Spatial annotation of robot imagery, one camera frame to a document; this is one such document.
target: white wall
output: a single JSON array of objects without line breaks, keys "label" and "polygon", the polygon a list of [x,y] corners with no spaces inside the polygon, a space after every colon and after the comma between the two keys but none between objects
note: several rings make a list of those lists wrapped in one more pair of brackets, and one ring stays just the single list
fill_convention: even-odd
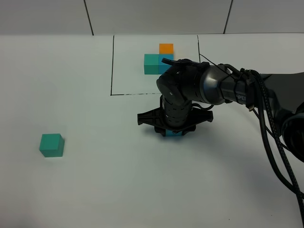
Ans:
[{"label": "white wall", "polygon": [[1,0],[0,35],[91,34],[83,0]]},{"label": "white wall", "polygon": [[223,33],[231,0],[86,0],[94,34]]},{"label": "white wall", "polygon": [[[129,40],[115,37],[117,47]],[[304,67],[304,34],[199,41],[216,63],[263,73]],[[213,122],[183,137],[138,126],[137,114],[158,107],[160,95],[110,96],[112,44],[112,36],[0,36],[0,228],[303,228],[244,105],[217,105]],[[114,72],[133,79],[136,65],[117,62],[123,51]],[[43,157],[43,133],[63,135],[62,158]],[[304,189],[303,163],[286,155]]]},{"label": "white wall", "polygon": [[304,32],[304,0],[234,0],[226,33]]}]

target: teal cube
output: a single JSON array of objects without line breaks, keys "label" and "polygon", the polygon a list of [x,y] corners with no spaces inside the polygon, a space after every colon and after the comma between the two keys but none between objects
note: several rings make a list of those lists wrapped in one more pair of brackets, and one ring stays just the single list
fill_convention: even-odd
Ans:
[{"label": "teal cube", "polygon": [[60,134],[43,134],[41,137],[39,150],[48,157],[62,157],[65,140]]},{"label": "teal cube", "polygon": [[181,131],[181,132],[174,133],[173,131],[166,130],[165,136],[166,136],[166,137],[170,137],[170,136],[182,136],[182,131]]},{"label": "teal cube", "polygon": [[159,54],[144,54],[144,74],[158,75]]},{"label": "teal cube", "polygon": [[158,74],[162,75],[165,73],[171,66],[162,62],[163,58],[173,60],[173,54],[159,54],[158,59]]}]

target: black cable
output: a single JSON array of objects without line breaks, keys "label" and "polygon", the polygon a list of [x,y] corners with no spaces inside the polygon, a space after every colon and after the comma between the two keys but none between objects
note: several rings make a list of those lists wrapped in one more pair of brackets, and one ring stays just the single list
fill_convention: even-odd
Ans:
[{"label": "black cable", "polygon": [[213,108],[214,105],[210,105],[210,106],[207,107],[207,108],[203,108],[202,106],[200,106],[200,104],[198,104],[198,103],[193,103],[193,104],[192,104],[192,107],[198,107],[198,108],[200,108],[201,110],[208,111],[208,110],[210,110],[211,108]]},{"label": "black cable", "polygon": [[[253,76],[255,77],[255,79],[258,82],[258,84],[255,83],[255,88],[256,88],[256,95],[258,97],[258,103],[257,104],[258,104],[258,114],[260,116],[261,134],[262,134],[263,144],[264,144],[266,153],[268,155],[269,161],[270,161],[271,166],[273,167],[273,169],[277,168],[277,165],[275,163],[275,160],[274,160],[274,157],[273,157],[270,145],[269,145],[269,141],[268,141],[268,136],[267,136],[267,131],[266,131],[266,124],[265,124],[265,117],[264,117],[264,111],[263,111],[263,109],[264,109],[263,101],[264,101],[264,104],[265,104],[266,113],[267,113],[267,116],[268,116],[270,127],[271,127],[272,133],[274,135],[275,143],[278,147],[279,153],[281,155],[281,158],[282,158],[283,163],[286,167],[287,173],[288,173],[288,175],[290,177],[290,180],[292,182],[292,186],[291,186],[292,191],[295,193],[295,195],[297,197],[297,201],[298,201],[299,209],[300,209],[300,213],[301,213],[301,218],[302,218],[302,224],[303,224],[303,227],[304,227],[304,204],[303,204],[303,200],[302,200],[303,193],[300,191],[300,188],[299,188],[299,185],[298,185],[297,180],[295,178],[295,175],[293,173],[293,170],[292,170],[292,168],[289,164],[289,161],[286,157],[286,154],[285,154],[285,152],[283,150],[283,147],[281,145],[281,141],[280,141],[279,136],[277,134],[276,127],[275,127],[274,120],[273,120],[273,116],[272,116],[272,113],[271,113],[268,93],[267,93],[264,81],[262,80],[262,78],[261,78],[261,76],[258,72],[251,71],[251,73],[253,74]],[[290,183],[282,176],[282,174],[278,170],[278,168],[277,168],[277,170],[274,169],[274,171],[275,171],[277,177],[280,180],[283,179],[283,181],[286,181],[290,185]]]},{"label": "black cable", "polygon": [[225,67],[227,67],[229,70],[231,70],[235,75],[240,76],[241,72],[237,69],[235,69],[232,65],[230,64],[224,64]]},{"label": "black cable", "polygon": [[225,74],[227,74],[228,76],[232,77],[233,79],[235,79],[232,74],[228,74],[225,70],[221,69],[218,65],[216,65],[215,63],[211,62],[207,57],[203,56],[205,59],[207,59],[207,61],[209,61],[210,63],[212,63],[214,66],[216,66],[218,69],[220,69],[221,71],[223,71]]},{"label": "black cable", "polygon": [[[260,119],[260,117],[259,117],[258,113],[256,112],[256,110],[253,109],[252,111],[254,112],[254,114],[256,115],[256,117],[257,117],[258,119]],[[271,135],[271,137],[274,137],[274,135],[272,134],[272,132],[269,130],[269,128],[268,128],[267,126],[266,126],[266,131],[268,132],[268,134]],[[281,145],[284,147],[284,149],[290,151],[289,148],[288,148],[287,146],[285,146],[282,142],[281,142]]]}]

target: orange cube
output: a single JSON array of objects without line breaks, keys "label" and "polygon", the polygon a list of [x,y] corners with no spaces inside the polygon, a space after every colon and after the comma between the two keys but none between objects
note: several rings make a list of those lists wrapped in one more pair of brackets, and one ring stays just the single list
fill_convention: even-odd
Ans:
[{"label": "orange cube", "polygon": [[173,54],[173,44],[160,44],[160,54]]}]

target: robotic arm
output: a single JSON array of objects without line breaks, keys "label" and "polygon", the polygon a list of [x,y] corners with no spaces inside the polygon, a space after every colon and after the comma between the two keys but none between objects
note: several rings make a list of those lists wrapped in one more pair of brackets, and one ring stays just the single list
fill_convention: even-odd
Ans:
[{"label": "robotic arm", "polygon": [[[289,75],[260,75],[254,70],[238,71],[228,64],[210,66],[188,59],[163,59],[171,67],[159,77],[160,107],[138,114],[138,124],[154,126],[163,136],[185,135],[195,131],[196,125],[212,122],[209,111],[214,105],[237,102],[254,111],[260,120],[264,148],[279,180],[296,194],[304,227],[304,194],[300,191],[283,149],[288,149],[304,162],[304,73]],[[210,104],[202,108],[192,101]],[[264,110],[272,133],[266,127]],[[273,136],[291,183],[281,174],[273,157],[267,131]],[[286,144],[279,139],[282,136]]]}]

